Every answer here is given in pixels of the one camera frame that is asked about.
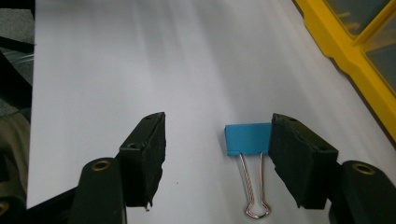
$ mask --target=yellow container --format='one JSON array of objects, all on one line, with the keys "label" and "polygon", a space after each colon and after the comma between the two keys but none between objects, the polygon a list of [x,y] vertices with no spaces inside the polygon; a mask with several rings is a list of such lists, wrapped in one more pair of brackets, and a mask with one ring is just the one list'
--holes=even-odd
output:
[{"label": "yellow container", "polygon": [[350,76],[396,141],[396,0],[296,4],[322,53]]}]

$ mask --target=gray floor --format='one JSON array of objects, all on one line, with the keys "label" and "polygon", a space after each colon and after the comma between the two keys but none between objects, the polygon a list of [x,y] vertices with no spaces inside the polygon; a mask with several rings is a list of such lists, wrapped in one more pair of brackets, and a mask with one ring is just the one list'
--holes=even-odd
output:
[{"label": "gray floor", "polygon": [[[0,8],[0,36],[35,43],[35,21],[30,10]],[[9,49],[0,50],[4,53],[10,51]],[[16,63],[13,66],[30,84],[33,84],[33,61]],[[16,111],[16,108],[0,99],[0,116]]]}]

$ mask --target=blue binder clip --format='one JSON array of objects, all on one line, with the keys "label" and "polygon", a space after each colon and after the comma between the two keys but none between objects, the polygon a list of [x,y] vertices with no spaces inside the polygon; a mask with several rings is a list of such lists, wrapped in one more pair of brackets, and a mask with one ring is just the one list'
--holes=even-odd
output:
[{"label": "blue binder clip", "polygon": [[[263,154],[268,153],[270,134],[271,123],[231,124],[225,126],[227,155],[239,156],[241,159],[248,191],[248,206],[246,213],[248,216],[255,219],[267,217],[272,211],[271,206],[265,201],[263,175]],[[254,196],[244,157],[244,155],[255,154],[260,154],[260,197],[262,206],[266,209],[266,212],[260,216],[251,212],[251,208],[254,204]]]}]

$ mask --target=white table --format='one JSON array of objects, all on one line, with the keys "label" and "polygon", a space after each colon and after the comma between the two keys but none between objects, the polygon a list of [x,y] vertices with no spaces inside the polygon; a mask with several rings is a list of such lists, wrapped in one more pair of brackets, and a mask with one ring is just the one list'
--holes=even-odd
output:
[{"label": "white table", "polygon": [[[396,182],[396,151],[290,0],[38,0],[28,206],[78,184],[148,114],[166,113],[163,179],[130,223],[257,223],[223,129],[299,119]],[[248,157],[258,198],[258,157]],[[328,223],[298,209],[269,158],[262,223]]]}]

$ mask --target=yellow plastic object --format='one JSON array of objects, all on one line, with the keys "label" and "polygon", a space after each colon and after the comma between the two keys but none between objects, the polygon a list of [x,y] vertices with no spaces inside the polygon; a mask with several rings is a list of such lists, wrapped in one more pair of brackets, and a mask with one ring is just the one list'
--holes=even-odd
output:
[{"label": "yellow plastic object", "polygon": [[305,26],[322,53],[333,58],[350,76],[396,141],[396,95],[365,54],[375,42],[371,40],[376,32],[392,19],[396,0],[390,0],[358,35],[348,32],[324,0],[296,0],[296,4],[304,13]]}]

